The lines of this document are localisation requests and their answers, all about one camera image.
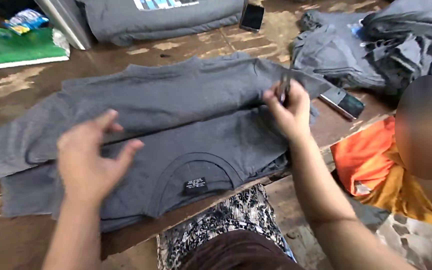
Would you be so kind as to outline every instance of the brown shirt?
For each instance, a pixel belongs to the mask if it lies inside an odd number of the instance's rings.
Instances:
[[[248,230],[220,234],[188,255],[182,270],[304,270],[271,240]]]

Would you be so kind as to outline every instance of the green book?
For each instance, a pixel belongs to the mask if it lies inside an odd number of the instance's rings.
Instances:
[[[0,68],[69,60],[69,43],[61,31],[40,28],[23,35],[0,28]]]

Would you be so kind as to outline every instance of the black smartphone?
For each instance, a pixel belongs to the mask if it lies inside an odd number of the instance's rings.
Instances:
[[[363,102],[343,89],[332,88],[319,97],[349,120],[357,119],[364,109]]]
[[[259,29],[261,29],[261,24],[263,23],[264,14],[264,7],[247,4],[243,11],[243,16],[241,17],[239,27],[251,32],[259,32]]]

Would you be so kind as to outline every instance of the patterned skirt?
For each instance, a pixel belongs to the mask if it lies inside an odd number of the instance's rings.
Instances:
[[[159,270],[178,269],[195,248],[220,234],[235,230],[259,233],[292,256],[275,222],[266,190],[263,185],[257,184],[159,234]]]

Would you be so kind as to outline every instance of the blue packaging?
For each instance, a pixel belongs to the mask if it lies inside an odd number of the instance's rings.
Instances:
[[[22,35],[33,29],[38,29],[49,20],[42,14],[32,9],[24,9],[18,12],[9,20],[4,21],[4,26],[13,30],[16,34]]]

